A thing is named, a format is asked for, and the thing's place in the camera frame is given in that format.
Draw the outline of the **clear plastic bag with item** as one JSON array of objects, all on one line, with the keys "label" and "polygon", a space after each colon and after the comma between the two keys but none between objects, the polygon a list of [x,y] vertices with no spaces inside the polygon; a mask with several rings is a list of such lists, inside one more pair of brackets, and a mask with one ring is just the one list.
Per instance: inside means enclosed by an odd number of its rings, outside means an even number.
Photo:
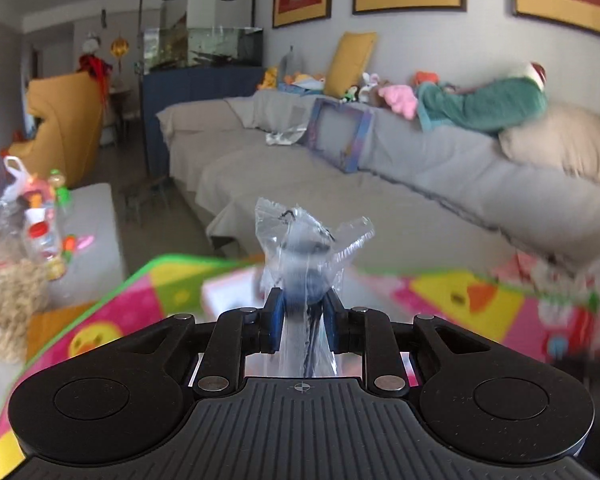
[{"label": "clear plastic bag with item", "polygon": [[330,351],[321,301],[339,292],[344,269],[375,235],[361,217],[331,230],[309,211],[259,198],[256,235],[265,255],[261,288],[279,288],[285,299],[282,340],[266,359],[274,377],[332,377],[338,372]]}]

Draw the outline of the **pink cardboard box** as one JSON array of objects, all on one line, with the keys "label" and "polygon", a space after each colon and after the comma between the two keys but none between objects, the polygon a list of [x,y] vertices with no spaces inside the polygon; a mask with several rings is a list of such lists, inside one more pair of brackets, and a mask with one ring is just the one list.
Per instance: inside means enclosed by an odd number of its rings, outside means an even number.
[{"label": "pink cardboard box", "polygon": [[[247,266],[227,274],[209,278],[201,287],[201,305],[208,321],[214,321],[227,310],[264,305],[261,289],[263,266]],[[369,307],[387,310],[391,307],[354,269],[344,271],[338,292],[346,308]]]}]

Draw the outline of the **grey fabric sofa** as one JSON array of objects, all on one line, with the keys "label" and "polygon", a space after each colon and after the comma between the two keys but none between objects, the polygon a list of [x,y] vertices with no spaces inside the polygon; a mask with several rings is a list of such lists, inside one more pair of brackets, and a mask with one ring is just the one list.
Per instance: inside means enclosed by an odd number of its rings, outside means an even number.
[{"label": "grey fabric sofa", "polygon": [[577,269],[600,258],[600,185],[512,162],[496,140],[453,126],[430,132],[374,108],[358,171],[303,144],[317,96],[262,90],[228,99],[230,126],[174,133],[170,174],[215,246],[260,252],[259,198],[299,206],[329,228],[369,218],[358,257],[373,270],[486,270],[517,249]]}]

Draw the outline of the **colourful cartoon play mat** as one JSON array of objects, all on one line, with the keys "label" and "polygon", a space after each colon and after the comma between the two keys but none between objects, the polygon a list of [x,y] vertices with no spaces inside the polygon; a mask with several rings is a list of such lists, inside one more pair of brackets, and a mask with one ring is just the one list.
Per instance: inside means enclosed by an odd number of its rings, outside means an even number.
[{"label": "colourful cartoon play mat", "polygon": [[391,307],[407,392],[274,377],[196,392],[205,280],[233,263],[166,256],[38,352],[0,416],[1,479],[587,479],[595,416],[550,365],[593,318],[465,270],[364,275]]}]

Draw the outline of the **small jar with red lid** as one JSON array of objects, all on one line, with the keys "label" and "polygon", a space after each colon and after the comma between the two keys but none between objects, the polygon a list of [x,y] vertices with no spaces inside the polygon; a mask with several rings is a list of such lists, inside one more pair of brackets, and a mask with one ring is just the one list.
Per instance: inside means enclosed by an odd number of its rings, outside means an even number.
[{"label": "small jar with red lid", "polygon": [[45,266],[47,279],[56,281],[62,278],[66,274],[66,264],[53,209],[28,209],[26,234],[30,251]]}]

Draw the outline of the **glass jar of peanuts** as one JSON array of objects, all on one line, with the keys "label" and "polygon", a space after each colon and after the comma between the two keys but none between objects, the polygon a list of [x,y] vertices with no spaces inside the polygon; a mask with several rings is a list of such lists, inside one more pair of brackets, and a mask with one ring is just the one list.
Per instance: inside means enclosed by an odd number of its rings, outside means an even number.
[{"label": "glass jar of peanuts", "polygon": [[0,361],[5,363],[24,360],[30,319],[48,303],[46,272],[27,250],[18,214],[0,204]]}]

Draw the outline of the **pink plush toy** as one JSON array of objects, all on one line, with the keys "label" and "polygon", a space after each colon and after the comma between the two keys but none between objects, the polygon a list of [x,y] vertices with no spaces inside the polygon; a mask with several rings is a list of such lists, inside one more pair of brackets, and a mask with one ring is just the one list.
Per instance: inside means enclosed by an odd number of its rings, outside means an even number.
[{"label": "pink plush toy", "polygon": [[378,90],[386,105],[394,114],[400,115],[407,120],[413,120],[416,116],[418,99],[414,90],[407,84],[388,84]]}]

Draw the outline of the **green toy bottle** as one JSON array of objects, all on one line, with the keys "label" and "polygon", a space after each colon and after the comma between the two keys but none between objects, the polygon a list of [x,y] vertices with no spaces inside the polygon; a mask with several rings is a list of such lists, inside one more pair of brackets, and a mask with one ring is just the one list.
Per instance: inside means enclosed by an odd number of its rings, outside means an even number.
[{"label": "green toy bottle", "polygon": [[63,211],[68,211],[72,206],[72,196],[67,185],[66,176],[61,171],[53,169],[47,182],[54,191],[57,206]]}]

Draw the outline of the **dark blue aquarium cabinet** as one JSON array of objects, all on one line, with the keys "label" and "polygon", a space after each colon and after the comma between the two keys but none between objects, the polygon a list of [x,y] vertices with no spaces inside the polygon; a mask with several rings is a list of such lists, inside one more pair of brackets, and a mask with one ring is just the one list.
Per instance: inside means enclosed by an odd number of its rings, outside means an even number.
[{"label": "dark blue aquarium cabinet", "polygon": [[174,133],[204,131],[235,122],[227,100],[252,96],[263,79],[261,66],[198,67],[160,70],[143,76],[142,113],[148,174],[170,170]]}]

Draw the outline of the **teal plush toy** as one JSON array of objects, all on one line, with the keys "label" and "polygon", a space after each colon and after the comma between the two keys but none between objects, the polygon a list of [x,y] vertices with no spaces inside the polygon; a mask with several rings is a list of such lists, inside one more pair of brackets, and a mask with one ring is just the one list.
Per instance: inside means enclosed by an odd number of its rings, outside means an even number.
[{"label": "teal plush toy", "polygon": [[457,126],[494,134],[539,118],[547,109],[545,93],[527,77],[499,79],[468,93],[424,82],[416,96],[417,117],[425,131]]}]

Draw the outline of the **yellow pillow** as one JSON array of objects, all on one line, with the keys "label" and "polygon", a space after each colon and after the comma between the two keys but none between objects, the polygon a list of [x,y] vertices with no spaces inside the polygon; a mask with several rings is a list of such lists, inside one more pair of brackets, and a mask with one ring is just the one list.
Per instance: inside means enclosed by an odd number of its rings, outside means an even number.
[{"label": "yellow pillow", "polygon": [[377,41],[376,32],[345,32],[325,77],[324,95],[343,98],[348,89],[358,84],[365,72]]}]

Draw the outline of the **glass aquarium tank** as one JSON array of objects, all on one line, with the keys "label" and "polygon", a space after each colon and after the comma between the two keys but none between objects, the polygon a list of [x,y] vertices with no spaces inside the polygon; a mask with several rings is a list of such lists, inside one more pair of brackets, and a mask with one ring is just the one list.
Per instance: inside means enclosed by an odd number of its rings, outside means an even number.
[{"label": "glass aquarium tank", "polygon": [[257,27],[148,28],[143,74],[189,67],[261,66],[263,29]]}]

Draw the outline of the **beige cushion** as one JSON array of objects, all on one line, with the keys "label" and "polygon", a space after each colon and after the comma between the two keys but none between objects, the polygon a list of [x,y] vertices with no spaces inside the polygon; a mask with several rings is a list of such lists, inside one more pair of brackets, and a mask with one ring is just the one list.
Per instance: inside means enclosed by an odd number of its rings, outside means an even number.
[{"label": "beige cushion", "polygon": [[600,114],[553,103],[544,115],[498,135],[503,154],[521,165],[562,170],[600,184]]}]

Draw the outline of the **purple picture frame box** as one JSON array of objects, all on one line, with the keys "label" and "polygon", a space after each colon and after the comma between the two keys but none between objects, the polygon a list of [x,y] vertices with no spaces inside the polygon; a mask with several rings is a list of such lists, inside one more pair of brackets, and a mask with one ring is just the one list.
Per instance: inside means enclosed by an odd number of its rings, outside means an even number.
[{"label": "purple picture frame box", "polygon": [[344,174],[358,171],[374,114],[367,108],[316,99],[303,144]]}]

